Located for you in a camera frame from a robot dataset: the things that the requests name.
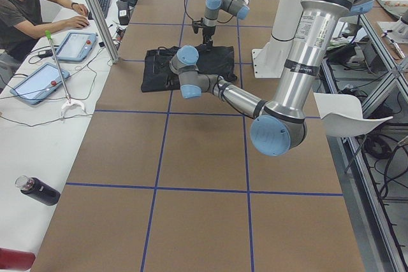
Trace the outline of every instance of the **white desk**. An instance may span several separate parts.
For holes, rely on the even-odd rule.
[[[112,35],[118,22],[115,2],[116,0],[112,0],[106,18],[108,26],[113,24],[110,27]],[[74,11],[63,8],[55,20],[70,18],[74,15]],[[99,32],[95,21],[91,20],[90,23],[90,26],[82,31]],[[53,34],[54,43],[58,45],[67,32],[61,31]],[[35,48],[47,45],[48,41],[42,38]],[[99,49],[99,45],[96,44],[88,58],[79,65],[86,64],[97,54]],[[25,60],[17,73],[28,75],[45,62],[53,62],[53,60],[52,58],[43,59],[37,64],[29,64],[28,60]],[[92,89],[91,85],[95,73],[87,68],[67,81],[68,90],[74,98],[85,98],[91,91],[89,98],[83,101],[88,114],[92,114],[94,111],[96,101],[109,74],[110,65],[109,54],[103,50],[90,64],[90,67],[97,72]],[[61,66],[73,74],[78,64],[61,63]],[[9,85],[14,86],[20,81],[21,78],[16,76],[11,79]],[[0,94],[0,98],[10,96],[9,88]],[[44,101],[37,106],[29,106],[14,97],[0,99],[0,111],[4,117],[11,120],[31,125],[38,124],[59,118],[61,106],[66,101],[64,97],[64,89],[61,86],[49,96],[49,98],[61,98],[60,100]],[[77,114],[83,114],[79,107],[70,108],[66,116],[70,117]],[[0,180],[0,247],[38,252],[55,206],[45,206],[21,194],[14,186],[14,181],[20,175],[35,176],[62,191],[90,120],[91,117],[78,117],[37,127],[26,127],[0,118],[2,169]]]

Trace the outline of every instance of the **table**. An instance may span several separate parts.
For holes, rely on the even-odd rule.
[[[114,1],[112,0],[106,18],[108,25],[117,22],[117,8]],[[70,18],[74,14],[72,10],[63,8],[55,20]],[[95,21],[91,20],[90,23],[91,25],[82,31],[98,32]],[[110,30],[113,34],[116,26],[111,27]],[[67,32],[61,31],[53,34],[54,43],[61,42]],[[40,39],[35,48],[42,46],[48,46],[45,38]],[[96,44],[85,62],[78,65],[83,65],[96,56],[99,50],[100,47]],[[17,73],[28,75],[44,62],[53,62],[53,60],[43,59],[37,64],[29,64],[28,60],[25,60]],[[68,70],[72,75],[77,72],[78,65],[61,63],[62,68]],[[90,67],[97,73],[92,88],[95,73],[87,68],[70,78],[67,86],[75,98],[85,98],[90,93],[84,103],[86,112],[93,114],[96,101],[110,70],[110,58],[106,50],[102,50]],[[11,79],[9,85],[14,86],[20,81],[21,77],[16,76]],[[60,100],[44,101],[37,106],[29,106],[17,98],[8,97],[11,97],[11,94],[8,89],[5,89],[0,94],[0,111],[3,116],[31,125],[59,118],[61,106],[65,102],[62,86],[49,96],[54,99],[61,98]],[[80,108],[75,108],[68,110],[66,116],[81,114]],[[62,191],[90,119],[90,117],[78,117],[38,127],[26,127],[0,118],[3,169],[0,181],[2,190],[0,247],[38,253],[55,206],[45,206],[24,196],[14,187],[14,181],[20,175],[35,176]]]
[[[237,84],[265,99],[278,80],[253,77],[251,50],[278,2],[252,0],[214,36],[235,48]],[[32,271],[364,270],[313,95],[307,139],[271,158],[216,98],[141,93],[146,50],[200,41],[183,0],[139,0]]]

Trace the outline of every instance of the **blue tablet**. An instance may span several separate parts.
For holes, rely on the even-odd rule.
[[[63,69],[61,71],[64,79],[67,79],[69,72]],[[38,104],[61,84],[57,66],[45,63],[12,88],[10,92],[25,103]]]
[[[69,32],[57,49],[57,57],[64,62],[82,62],[96,42],[96,33]]]

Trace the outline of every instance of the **red can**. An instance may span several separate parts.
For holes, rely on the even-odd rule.
[[[0,269],[26,271],[31,268],[35,258],[30,252],[0,248]]]

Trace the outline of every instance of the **metal pole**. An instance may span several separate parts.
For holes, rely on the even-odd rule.
[[[112,60],[112,63],[116,63],[119,60],[119,55],[117,53],[115,45],[113,44],[112,37],[110,36],[110,32],[108,26],[106,25],[105,18],[103,16],[101,7],[99,6],[98,0],[86,0],[86,3],[91,9],[96,27],[98,28],[99,34],[102,37],[106,49],[108,50],[110,59]]]

